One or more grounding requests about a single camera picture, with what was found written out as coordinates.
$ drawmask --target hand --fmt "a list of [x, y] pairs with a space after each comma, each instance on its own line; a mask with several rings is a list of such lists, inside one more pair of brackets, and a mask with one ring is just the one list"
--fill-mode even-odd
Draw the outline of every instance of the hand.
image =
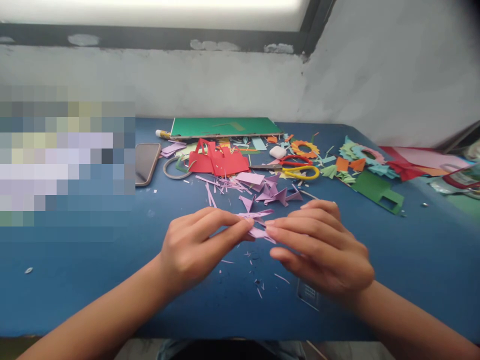
[[270, 256], [321, 293], [343, 296], [358, 293], [375, 278], [369, 252], [340, 221], [336, 203], [313, 200], [288, 217], [266, 221], [266, 232], [283, 247]]
[[[213, 207], [173, 220], [158, 254], [169, 295], [174, 298], [199, 284], [239, 242], [251, 241], [253, 224], [253, 219]], [[221, 227], [228, 228], [212, 236]]]

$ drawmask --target blue table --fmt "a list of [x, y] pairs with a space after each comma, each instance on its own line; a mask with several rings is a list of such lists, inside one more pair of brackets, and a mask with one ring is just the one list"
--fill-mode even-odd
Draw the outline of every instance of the blue table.
[[[137, 119], [136, 142], [158, 142], [155, 130], [168, 130], [171, 124], [166, 119]], [[280, 127], [307, 141], [319, 132], [315, 143], [322, 153], [331, 146], [335, 146], [336, 153], [345, 135], [380, 150], [349, 126], [282, 123]], [[254, 163], [267, 159], [266, 152], [251, 155]], [[33, 232], [19, 228], [11, 233], [15, 238], [0, 241], [0, 337], [46, 334], [156, 255], [171, 220], [208, 205], [205, 183], [194, 176], [187, 179], [190, 183], [167, 178], [161, 169], [164, 161], [159, 161], [150, 186], [136, 190], [127, 227], [75, 233], [61, 227], [31, 228]], [[279, 189], [290, 183], [282, 179]], [[393, 215], [338, 180], [321, 177], [304, 189], [318, 198], [337, 202], [345, 226], [369, 248], [380, 282], [480, 343], [479, 228], [421, 181], [393, 183], [393, 189], [405, 196], [403, 209], [407, 217]], [[213, 197], [218, 207], [239, 213], [245, 210], [239, 194], [230, 190]], [[302, 204], [292, 201], [283, 207], [272, 203], [269, 208], [274, 209], [275, 217], [280, 217]], [[256, 203], [253, 211], [260, 209], [265, 206]], [[271, 247], [263, 239], [242, 243], [225, 258], [235, 264], [220, 263], [201, 285], [143, 326], [138, 336], [373, 339], [362, 323], [336, 305], [325, 300], [317, 312], [300, 301], [297, 279], [270, 258]], [[254, 252], [255, 259], [244, 256], [247, 251]], [[29, 267], [34, 270], [25, 275]], [[290, 285], [274, 273], [288, 279]], [[263, 299], [257, 293], [255, 279], [265, 284]]]

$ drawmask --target scissor handle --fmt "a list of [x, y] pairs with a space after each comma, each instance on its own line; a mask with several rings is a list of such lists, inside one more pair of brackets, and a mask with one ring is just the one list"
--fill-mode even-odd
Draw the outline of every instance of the scissor handle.
[[[305, 163], [301, 163], [301, 162], [293, 162], [293, 161], [285, 161], [287, 159], [299, 159], [299, 160], [303, 160]], [[288, 155], [288, 156], [285, 156], [283, 158], [280, 159], [280, 164], [282, 165], [288, 165], [288, 166], [293, 166], [293, 167], [298, 167], [299, 165], [300, 166], [307, 166], [307, 165], [310, 165], [312, 166], [314, 163], [309, 159], [309, 158], [306, 158], [304, 156], [300, 156], [300, 155]]]
[[[320, 176], [320, 170], [318, 170], [315, 166], [307, 165], [307, 166], [300, 166], [294, 168], [284, 168], [282, 169], [285, 175], [291, 176], [292, 178], [296, 178], [299, 180], [314, 180]], [[296, 175], [294, 171], [302, 171], [302, 170], [313, 170], [315, 173], [312, 176], [303, 176], [303, 175]]]

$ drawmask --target yellow scissor handle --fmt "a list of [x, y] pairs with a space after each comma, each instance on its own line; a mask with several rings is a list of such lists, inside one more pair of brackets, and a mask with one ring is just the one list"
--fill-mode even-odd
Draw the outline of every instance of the yellow scissor handle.
[[[293, 172], [294, 171], [301, 171], [301, 170], [313, 170], [315, 172], [315, 175], [312, 176], [301, 176], [301, 175], [296, 175]], [[292, 178], [300, 179], [300, 180], [314, 180], [320, 176], [320, 170], [318, 170], [315, 166], [300, 166], [300, 167], [293, 167], [293, 168], [283, 168], [282, 169], [283, 173], [285, 175], [288, 175]]]

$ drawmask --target window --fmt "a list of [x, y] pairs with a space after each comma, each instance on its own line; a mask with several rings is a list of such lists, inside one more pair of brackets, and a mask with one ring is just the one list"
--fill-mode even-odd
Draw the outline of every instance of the window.
[[335, 0], [3, 0], [0, 44], [310, 55]]

